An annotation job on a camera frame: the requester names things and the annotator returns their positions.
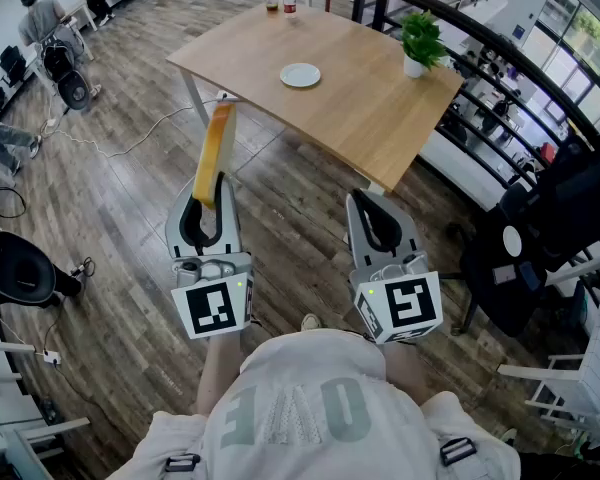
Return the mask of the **potted green plant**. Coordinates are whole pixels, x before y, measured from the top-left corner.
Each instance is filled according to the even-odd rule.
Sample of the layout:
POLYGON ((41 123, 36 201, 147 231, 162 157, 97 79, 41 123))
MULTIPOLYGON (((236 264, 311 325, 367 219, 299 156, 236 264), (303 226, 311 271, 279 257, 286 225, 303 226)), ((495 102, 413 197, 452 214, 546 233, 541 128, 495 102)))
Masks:
POLYGON ((404 73, 420 78, 447 56, 440 40, 440 28, 430 11, 411 13, 402 21, 401 42, 404 51, 404 73))

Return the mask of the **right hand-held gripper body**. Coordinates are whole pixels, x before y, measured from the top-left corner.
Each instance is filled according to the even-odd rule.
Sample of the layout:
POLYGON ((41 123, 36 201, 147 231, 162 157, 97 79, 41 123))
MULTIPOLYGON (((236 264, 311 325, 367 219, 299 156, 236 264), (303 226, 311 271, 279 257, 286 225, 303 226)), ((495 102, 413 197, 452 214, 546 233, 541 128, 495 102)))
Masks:
POLYGON ((354 270, 354 309, 377 344, 424 336, 443 322, 439 275, 424 251, 354 270))

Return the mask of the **person's white shirt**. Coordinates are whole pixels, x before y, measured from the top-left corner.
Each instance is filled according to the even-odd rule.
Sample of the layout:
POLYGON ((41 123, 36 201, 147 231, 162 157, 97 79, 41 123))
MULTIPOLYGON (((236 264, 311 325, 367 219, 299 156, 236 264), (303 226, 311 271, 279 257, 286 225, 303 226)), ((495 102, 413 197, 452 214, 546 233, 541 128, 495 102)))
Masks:
POLYGON ((244 357, 208 417, 159 411, 108 480, 520 480, 519 454, 448 391, 417 405, 386 379, 381 350, 335 329, 270 339, 244 357), (477 453, 449 467, 440 447, 477 453), (166 473, 195 453, 192 473, 166 473))

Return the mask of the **person's right forearm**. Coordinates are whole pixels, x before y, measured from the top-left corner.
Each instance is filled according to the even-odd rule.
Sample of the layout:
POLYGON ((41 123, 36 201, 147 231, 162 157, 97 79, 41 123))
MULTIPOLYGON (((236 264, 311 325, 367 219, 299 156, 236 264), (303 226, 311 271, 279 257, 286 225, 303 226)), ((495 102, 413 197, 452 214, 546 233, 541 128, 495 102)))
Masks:
POLYGON ((385 358, 386 379, 405 392, 417 405, 429 398, 429 388, 423 363, 414 345, 392 342, 380 346, 385 358))

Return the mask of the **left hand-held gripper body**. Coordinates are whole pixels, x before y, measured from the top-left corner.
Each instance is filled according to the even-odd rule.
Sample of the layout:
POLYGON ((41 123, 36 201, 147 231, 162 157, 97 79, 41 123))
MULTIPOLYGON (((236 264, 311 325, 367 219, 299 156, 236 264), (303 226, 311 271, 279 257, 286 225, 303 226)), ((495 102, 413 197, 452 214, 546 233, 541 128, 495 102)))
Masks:
POLYGON ((178 258, 171 291, 188 337, 208 338, 251 324, 254 277, 248 252, 178 258))

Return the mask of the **white plate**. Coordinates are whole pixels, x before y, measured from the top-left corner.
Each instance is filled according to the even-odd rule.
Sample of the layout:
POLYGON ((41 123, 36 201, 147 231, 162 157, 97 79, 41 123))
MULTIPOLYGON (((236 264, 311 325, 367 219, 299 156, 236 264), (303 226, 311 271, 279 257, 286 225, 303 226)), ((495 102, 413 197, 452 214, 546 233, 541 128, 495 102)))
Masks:
POLYGON ((319 83, 321 72, 312 64, 293 63, 282 68, 280 71, 280 80, 286 86, 304 89, 319 83))

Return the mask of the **black round chair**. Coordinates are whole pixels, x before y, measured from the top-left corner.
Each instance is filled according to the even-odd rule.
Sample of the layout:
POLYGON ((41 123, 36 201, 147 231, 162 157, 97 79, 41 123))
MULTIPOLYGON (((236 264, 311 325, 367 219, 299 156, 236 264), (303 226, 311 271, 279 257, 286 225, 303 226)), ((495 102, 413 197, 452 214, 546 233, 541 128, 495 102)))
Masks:
POLYGON ((89 262, 85 259, 67 274, 28 240, 0 230, 0 305, 59 306, 58 294, 75 297, 80 293, 78 277, 88 271, 89 262))

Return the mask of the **black metal railing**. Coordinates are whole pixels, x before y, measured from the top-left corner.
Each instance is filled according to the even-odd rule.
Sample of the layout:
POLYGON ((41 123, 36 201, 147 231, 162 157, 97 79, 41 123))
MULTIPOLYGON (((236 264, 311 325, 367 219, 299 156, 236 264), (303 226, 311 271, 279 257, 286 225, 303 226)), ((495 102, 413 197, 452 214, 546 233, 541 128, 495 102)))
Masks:
MULTIPOLYGON (((393 18, 388 11, 390 0, 354 0, 352 19, 365 23, 398 41, 402 39, 402 19, 393 18)), ((439 0, 396 0, 410 16, 430 13, 433 21, 440 23, 444 31, 451 28, 477 40, 482 46, 503 58, 526 76, 539 89, 556 100, 565 116, 573 121, 582 141, 594 149, 599 143, 599 132, 557 85, 539 67, 523 55, 512 43, 488 27, 439 0)), ((460 104, 449 104, 439 123, 434 128, 432 139, 421 150, 424 162, 444 177, 464 196, 473 201, 484 212, 493 208, 509 187, 505 173, 480 156, 473 145, 478 143, 490 150, 496 160, 506 164, 509 170, 529 181, 522 167, 490 135, 480 131, 477 125, 460 112, 460 104)))

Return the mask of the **white slatted shelf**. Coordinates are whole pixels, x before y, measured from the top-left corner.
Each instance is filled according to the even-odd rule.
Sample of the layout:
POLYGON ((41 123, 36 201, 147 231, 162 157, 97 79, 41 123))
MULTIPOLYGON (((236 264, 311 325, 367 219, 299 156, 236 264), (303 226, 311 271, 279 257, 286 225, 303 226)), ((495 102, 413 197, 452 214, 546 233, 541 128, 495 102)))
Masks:
MULTIPOLYGON (((591 263, 599 267, 600 258, 591 263)), ((582 354, 551 355, 546 368, 501 365, 498 373, 536 381, 538 386, 525 404, 557 427, 585 433, 590 448, 600 447, 600 302, 582 354)))

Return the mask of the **bread slice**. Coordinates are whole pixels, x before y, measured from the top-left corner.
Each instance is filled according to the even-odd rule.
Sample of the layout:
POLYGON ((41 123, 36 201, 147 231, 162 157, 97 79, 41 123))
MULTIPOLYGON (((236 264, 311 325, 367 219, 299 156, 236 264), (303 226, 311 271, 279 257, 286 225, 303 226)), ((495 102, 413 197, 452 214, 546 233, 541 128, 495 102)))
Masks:
POLYGON ((198 162, 192 198, 214 209, 221 173, 229 168, 236 135, 236 105, 221 102, 214 109, 198 162))

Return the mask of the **person's left forearm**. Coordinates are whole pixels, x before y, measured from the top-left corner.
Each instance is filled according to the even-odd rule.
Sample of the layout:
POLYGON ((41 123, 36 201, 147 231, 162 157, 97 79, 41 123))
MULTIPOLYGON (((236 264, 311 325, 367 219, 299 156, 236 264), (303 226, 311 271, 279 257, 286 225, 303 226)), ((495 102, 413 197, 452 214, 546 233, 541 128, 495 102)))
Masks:
POLYGON ((196 411, 208 417, 236 380, 244 361, 241 334, 231 332, 209 338, 204 367, 198 384, 196 411))

